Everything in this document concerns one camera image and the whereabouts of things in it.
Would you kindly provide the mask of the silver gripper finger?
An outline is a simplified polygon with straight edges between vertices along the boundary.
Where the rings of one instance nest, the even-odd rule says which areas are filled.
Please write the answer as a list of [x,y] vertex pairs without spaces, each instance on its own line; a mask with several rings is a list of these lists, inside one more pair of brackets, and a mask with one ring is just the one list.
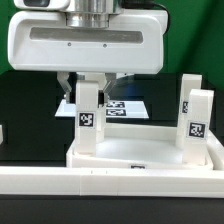
[[58,72],[57,73],[57,80],[59,84],[61,85],[62,89],[65,92],[65,100],[67,103],[74,103],[75,102],[75,95],[72,91],[72,87],[69,84],[69,76],[70,74],[68,72]]
[[113,86],[116,83],[116,74],[115,73],[105,73],[102,78],[102,86],[98,91],[98,104],[104,106],[108,103],[109,93],[112,90]]

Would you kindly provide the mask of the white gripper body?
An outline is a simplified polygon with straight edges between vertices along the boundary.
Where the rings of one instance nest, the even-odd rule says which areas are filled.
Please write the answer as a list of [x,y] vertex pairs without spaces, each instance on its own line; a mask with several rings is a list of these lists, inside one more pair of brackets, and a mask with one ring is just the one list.
[[84,29],[62,12],[21,11],[9,23],[8,61],[16,70],[156,74],[167,22],[163,10],[126,9],[106,29]]

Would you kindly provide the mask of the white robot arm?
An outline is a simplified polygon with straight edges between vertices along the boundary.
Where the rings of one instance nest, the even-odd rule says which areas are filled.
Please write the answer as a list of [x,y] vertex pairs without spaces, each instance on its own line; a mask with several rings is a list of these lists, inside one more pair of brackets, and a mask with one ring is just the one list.
[[163,67],[165,7],[137,0],[13,0],[8,62],[59,74],[156,74]]

